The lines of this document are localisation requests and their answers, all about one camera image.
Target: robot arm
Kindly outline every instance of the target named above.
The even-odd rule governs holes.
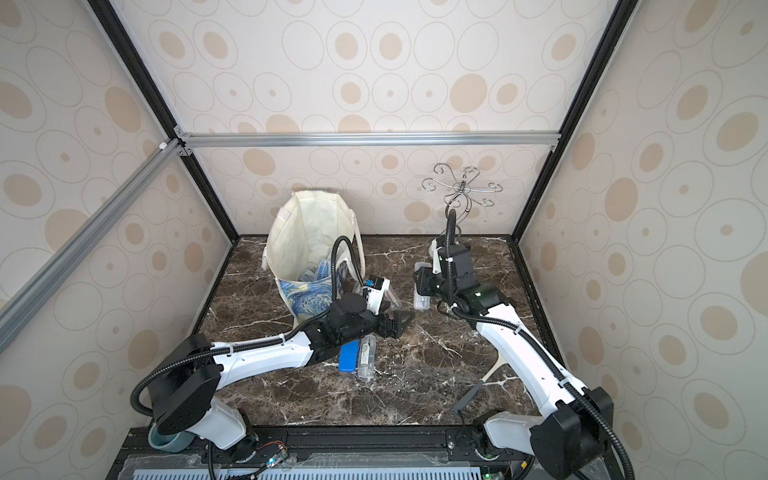
[[[469,324],[488,339],[517,373],[541,413],[541,416],[531,416],[494,411],[476,419],[478,437],[484,443],[477,446],[484,455],[492,455],[500,449],[535,455],[552,477],[568,477],[610,447],[607,433],[566,390],[565,384],[570,383],[575,391],[583,392],[593,407],[609,419],[609,424],[613,418],[611,397],[601,388],[588,389],[541,346],[520,320],[510,299],[496,286],[480,284],[468,247],[453,244],[448,259],[445,242],[445,236],[433,240],[430,247],[432,267],[425,266],[414,272],[416,292],[437,296],[449,305],[450,310],[466,313],[464,316]],[[447,292],[448,262],[453,264],[455,272],[452,296]],[[482,317],[489,318],[491,323],[481,322]],[[563,379],[556,378],[543,356],[559,370]]]
[[[389,281],[372,276],[366,284],[365,296],[345,293],[331,304],[325,315],[304,323],[289,336],[280,334],[258,340],[270,346],[240,351],[239,347],[253,341],[211,344],[203,334],[185,339],[158,369],[211,349],[225,353],[173,369],[149,384],[157,432],[162,435],[192,432],[229,451],[234,462],[249,458],[255,443],[247,438],[250,423],[214,393],[251,376],[333,358],[341,346],[369,333],[399,338],[413,319],[413,313],[395,311],[390,317],[386,311],[389,305],[383,300]]]

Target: patterned wallpaper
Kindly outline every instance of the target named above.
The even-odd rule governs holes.
[[[318,188],[341,194],[356,213],[361,233],[440,233],[445,229],[438,185],[427,191],[422,180],[454,181],[437,175],[437,162],[459,169],[471,165],[480,175],[472,187],[503,186],[497,194],[472,194],[492,200],[476,204],[461,223],[464,233],[509,233],[517,222],[548,153],[548,145],[456,147],[269,147],[200,148],[197,158],[213,182],[240,234],[269,233],[279,208],[292,191]]]
[[[229,249],[173,160],[0,354],[0,478],[102,480]]]
[[[185,130],[557,130],[615,0],[113,0]]]
[[[73,0],[0,3],[0,308],[165,135]]]
[[[642,480],[765,478],[768,2],[647,0],[522,242]]]

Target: marble table surface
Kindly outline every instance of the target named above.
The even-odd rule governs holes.
[[[392,281],[412,306],[412,271],[427,261],[430,237],[363,237],[366,275]],[[519,316],[538,335],[504,237],[463,237],[482,282],[495,283],[517,304]],[[234,342],[287,332],[293,316],[270,271],[261,269],[266,237],[243,237],[220,283],[201,332]],[[497,359],[493,346],[466,322],[435,311],[417,312],[400,339],[377,338],[376,377],[370,383],[340,372],[338,359],[284,369],[220,390],[228,405],[243,409],[254,425],[453,425],[450,409]],[[480,389],[464,411],[470,422],[489,409],[536,415],[522,382],[507,365]]]

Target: black frame edge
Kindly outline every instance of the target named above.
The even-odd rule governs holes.
[[[531,306],[531,315],[536,322],[539,334],[541,335],[541,342],[544,343],[544,347],[547,351],[556,359],[560,364],[563,364],[563,356],[558,347],[558,343],[554,339],[554,333],[549,325],[547,315],[544,313],[544,308],[541,306],[541,300],[536,293],[536,287],[533,284],[531,274],[528,272],[528,267],[525,265],[525,259],[523,258],[520,246],[512,237],[507,238],[507,245],[509,246],[509,253],[512,255],[512,259],[515,261],[515,267],[518,269],[518,275],[520,276],[520,283],[525,290],[525,296],[528,298],[528,304]]]
[[[541,173],[536,179],[533,190],[528,196],[528,200],[525,202],[520,219],[515,225],[515,229],[512,231],[512,241],[514,243],[520,241],[523,233],[525,233],[525,229],[531,222],[531,218],[536,211],[538,202],[541,197],[544,196],[544,192],[549,185],[549,180],[552,178],[552,175],[554,175],[554,171],[557,169],[558,164],[560,164],[560,159],[578,127],[579,121],[584,114],[584,110],[586,110],[587,104],[598,86],[608,62],[611,60],[611,56],[616,49],[616,45],[618,44],[621,35],[624,33],[624,29],[627,27],[627,23],[637,6],[637,2],[638,0],[619,0],[616,4],[611,19],[608,20],[603,36],[600,39],[600,43],[598,43],[598,47],[592,56],[592,60],[589,62],[587,73],[581,80],[574,101],[568,109],[568,113],[565,115],[563,125],[560,128],[560,141],[558,142],[558,146],[547,156],[547,160],[544,162]]]
[[[144,99],[149,104],[155,117],[160,122],[161,127],[165,131],[165,134],[169,138],[179,138],[174,127],[178,124],[173,114],[170,112],[168,105],[163,99],[163,95],[158,90],[157,85],[152,80],[152,76],[147,70],[147,66],[144,61],[141,60],[138,50],[131,41],[130,35],[125,30],[125,27],[120,22],[117,12],[112,7],[112,4],[106,0],[88,0],[88,4],[91,6],[91,10],[96,15],[101,27],[109,37],[114,49],[120,55],[120,59],[123,61],[128,73],[136,82],[136,85],[144,96]],[[184,143],[184,139],[179,138],[179,141]],[[208,203],[214,216],[219,221],[219,224],[224,230],[224,233],[230,239],[230,242],[235,242],[238,238],[237,230],[232,224],[229,215],[225,211],[223,205],[219,201],[219,197],[215,194],[213,187],[210,185],[208,178],[205,176],[203,169],[197,162],[194,155],[182,157],[184,166],[189,171],[192,180],[200,189],[203,194],[203,198]]]
[[[210,308],[211,303],[214,301],[214,297],[216,296],[216,292],[219,290],[219,285],[221,284],[221,280],[224,278],[224,274],[226,273],[227,268],[230,265],[230,261],[232,260],[232,257],[234,257],[235,249],[239,244],[240,244],[239,237],[236,238],[234,242],[232,242],[230,251],[227,252],[227,256],[224,258],[224,262],[221,264],[219,273],[216,275],[216,279],[214,280],[214,284],[210,288],[210,292],[208,292],[208,297],[205,299],[205,303],[203,303],[203,308],[200,310],[200,314],[197,316],[197,320],[195,320],[194,328],[192,329],[192,333],[190,333],[190,335],[194,335],[200,332],[200,328],[203,326],[203,320],[205,319],[205,316],[208,314],[208,309]]]

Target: wire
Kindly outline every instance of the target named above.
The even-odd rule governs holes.
[[[331,289],[333,291],[333,297],[332,301],[336,299],[336,255],[338,253],[339,245],[345,242],[349,248],[349,254],[352,257],[352,265],[355,269],[355,273],[357,274],[357,278],[360,281],[360,285],[362,286],[362,276],[360,275],[360,269],[359,265],[357,263],[357,259],[355,258],[354,251],[352,249],[352,242],[349,241],[349,238],[344,237],[343,235],[336,239],[336,242],[333,244],[333,248],[331,249]],[[255,340],[253,342],[248,343],[242,343],[240,345],[236,345],[232,349],[232,353],[239,353],[239,352],[246,352],[248,350],[255,350],[255,349],[261,349],[268,346],[275,346],[275,345],[281,345],[285,343],[285,341],[292,339],[294,336],[298,335],[299,332],[302,331],[302,328],[316,322],[318,319],[321,319],[325,317],[325,315],[328,314],[330,311],[330,306],[325,309],[323,312],[318,313],[315,316],[310,317],[309,319],[304,320],[299,326],[293,330],[291,330],[289,333],[285,335],[285,339],[276,337],[272,339],[262,339],[262,340]],[[220,347],[217,349],[209,349],[205,352],[198,353],[192,356],[184,357],[183,359],[179,359],[175,362],[171,362],[165,366],[158,366],[152,373],[145,376],[133,389],[131,392],[131,407],[138,413],[142,415],[146,415],[148,417],[153,416],[154,412],[151,408],[145,406],[139,401],[139,395],[141,392],[144,391],[147,386],[149,386],[150,383],[152,383],[155,379],[160,378],[161,376],[174,371],[175,369],[190,365],[191,363],[195,363],[198,360],[204,360],[209,359],[211,357],[217,356],[217,355],[223,355],[224,353],[229,353],[230,347]]]
[[[208,440],[208,475],[210,480],[216,480],[216,473],[214,472],[214,442]]]
[[[275,440],[274,442],[265,443],[264,445],[258,447],[257,450],[261,450],[264,447],[268,447],[270,445],[275,445],[275,444],[282,446],[284,449],[286,449],[286,451],[288,451],[288,447],[286,447],[286,444],[281,442],[280,440]]]
[[[448,290],[448,303],[449,308],[453,311],[453,313],[464,320],[477,322],[477,323],[490,323],[492,325],[498,325],[503,326],[505,328],[515,330],[516,325],[514,323],[508,322],[506,320],[502,319],[496,319],[488,316],[477,316],[477,315],[469,315],[467,313],[464,313],[458,306],[453,307],[456,305],[455,301],[455,265],[451,258],[451,245],[453,244],[454,239],[454,230],[456,227],[456,210],[451,209],[451,211],[448,214],[448,222],[445,227],[445,258],[448,260],[446,262],[446,289]],[[565,375],[563,372],[554,364],[554,360],[547,354],[544,350],[544,348],[541,346],[541,344],[528,332],[525,330],[520,330],[517,333],[522,339],[524,339],[531,348],[541,357],[541,360],[544,361],[545,365],[550,369],[552,372],[552,375],[559,381],[562,382],[565,380]],[[611,441],[611,444],[614,447],[614,450],[616,450],[616,455],[619,458],[619,461],[621,462],[622,469],[624,470],[624,479],[625,480],[634,480],[634,469],[632,467],[632,462],[629,459],[629,455],[627,454],[627,450],[624,449],[624,445],[621,444],[621,440],[616,435],[616,432],[611,428],[611,426],[608,424],[606,419],[601,415],[595,407],[592,406],[591,403],[589,403],[589,400],[587,400],[582,394],[579,393],[578,390],[576,390],[576,387],[571,385],[569,382],[563,382],[563,387],[568,391],[568,393],[571,394],[571,396],[574,397],[576,402],[581,406],[583,409],[587,411],[590,417],[605,431],[605,433],[608,435],[608,439]]]
[[[514,477],[512,477],[511,480],[523,480],[523,478],[527,477],[529,473],[531,473],[531,470],[533,470],[533,464],[536,462],[536,457],[533,455],[526,455],[525,460],[523,461],[523,469],[517,473]]]

